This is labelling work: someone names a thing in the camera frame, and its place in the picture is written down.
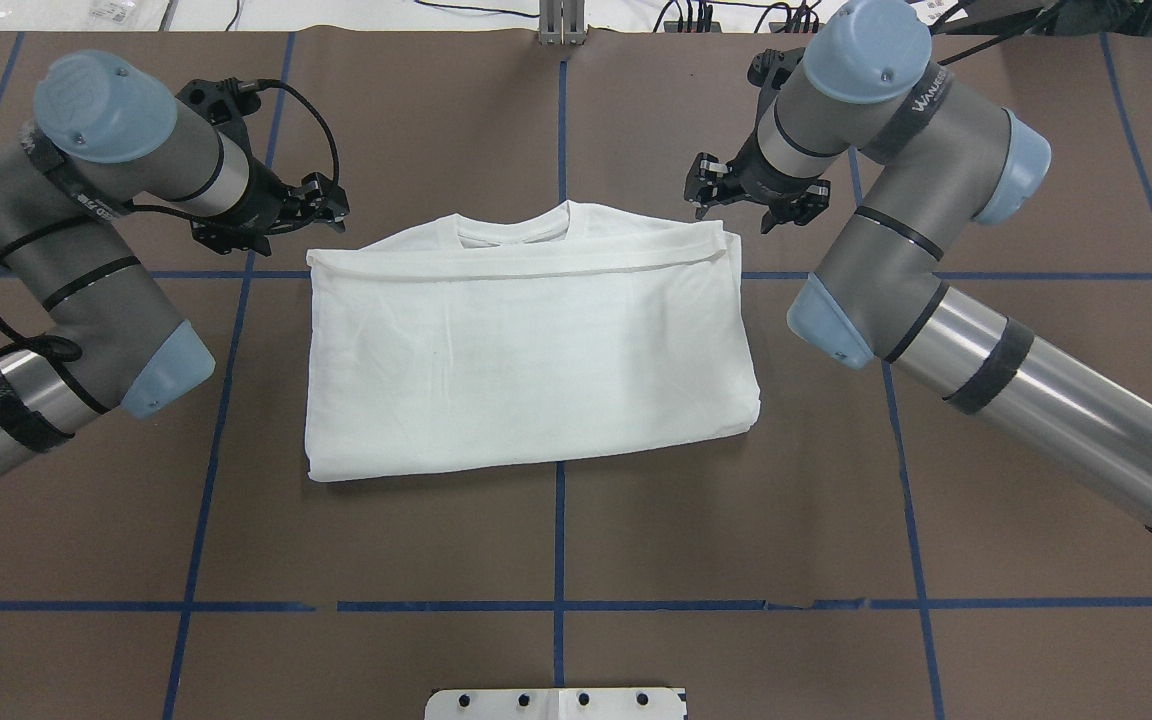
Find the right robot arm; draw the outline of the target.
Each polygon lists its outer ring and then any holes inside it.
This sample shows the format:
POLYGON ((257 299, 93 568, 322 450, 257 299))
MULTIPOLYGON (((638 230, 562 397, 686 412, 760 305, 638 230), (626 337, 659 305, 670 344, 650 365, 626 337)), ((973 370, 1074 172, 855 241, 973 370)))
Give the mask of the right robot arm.
POLYGON ((1070 467, 1152 535, 1152 404, 1015 316, 952 286, 945 255, 972 225, 1005 223, 1043 184, 1052 150, 1014 109, 956 77, 902 1, 850 1, 813 41, 748 68, 755 127, 732 161, 696 156, 685 199, 755 202, 761 232, 827 209, 824 174, 854 151, 881 172, 788 310, 840 363, 905 372, 1070 467))

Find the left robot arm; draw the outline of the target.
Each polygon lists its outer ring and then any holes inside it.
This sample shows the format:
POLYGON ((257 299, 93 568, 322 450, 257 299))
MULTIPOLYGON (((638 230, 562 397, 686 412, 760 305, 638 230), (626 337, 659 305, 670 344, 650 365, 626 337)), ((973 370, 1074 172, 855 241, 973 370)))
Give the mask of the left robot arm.
POLYGON ((50 65, 33 115, 0 149, 0 478, 111 410, 146 418, 215 359, 115 232, 141 213, 189 223, 218 253, 270 255, 275 234, 343 232, 332 170, 288 184, 253 156, 248 115, 282 79, 195 79, 179 92, 82 50, 50 65))

